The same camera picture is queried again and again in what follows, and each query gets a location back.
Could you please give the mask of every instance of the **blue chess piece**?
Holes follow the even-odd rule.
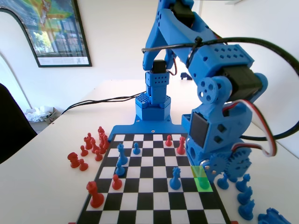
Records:
[[[138,143],[137,142],[134,144],[133,153],[135,155],[138,155],[140,153],[140,148],[138,147]]]
[[[247,182],[250,180],[250,175],[249,174],[245,174],[243,176],[243,180],[242,181],[238,181],[235,186],[237,187],[237,189],[244,193],[247,190]]]
[[[223,178],[218,179],[217,184],[221,189],[226,190],[229,187],[228,176],[226,176],[226,174],[223,174]]]
[[[254,200],[250,201],[246,205],[240,205],[238,209],[240,216],[242,216],[242,218],[246,220],[253,219],[252,210],[254,206],[255,206]]]
[[[252,189],[251,187],[248,187],[244,193],[238,194],[238,202],[242,205],[246,205],[250,201],[251,195]]]
[[[117,161],[116,167],[117,167],[117,169],[116,169],[115,173],[118,176],[123,176],[125,174],[125,168],[121,166],[121,160],[120,159]]]
[[[173,168],[173,178],[171,178],[169,185],[172,189],[178,190],[181,187],[181,181],[179,181],[181,169],[178,167]]]
[[[122,165],[125,165],[128,162],[128,158],[125,156],[125,150],[123,149],[123,144],[117,146],[118,151],[120,152],[120,161]]]

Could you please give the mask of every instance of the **chessboard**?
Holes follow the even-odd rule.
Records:
[[[230,224],[214,184],[201,188],[195,169],[176,148],[186,134],[116,134],[96,174],[98,192],[104,203],[93,208],[88,195],[77,224]],[[141,152],[133,153],[137,142]],[[117,146],[124,145],[128,162],[120,177],[122,187],[112,188],[119,158]],[[181,187],[173,190],[169,181],[174,167],[181,169]]]

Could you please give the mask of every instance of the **black chair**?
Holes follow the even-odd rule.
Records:
[[[37,134],[8,89],[0,84],[0,164],[19,151]]]

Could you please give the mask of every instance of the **gear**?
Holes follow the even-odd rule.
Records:
[[[228,178],[241,177],[245,174],[248,167],[251,165],[249,155],[250,148],[239,148],[228,159],[224,172]]]

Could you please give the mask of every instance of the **framed poster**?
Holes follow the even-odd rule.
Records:
[[[0,0],[20,24],[39,67],[85,67],[91,60],[76,0]]]

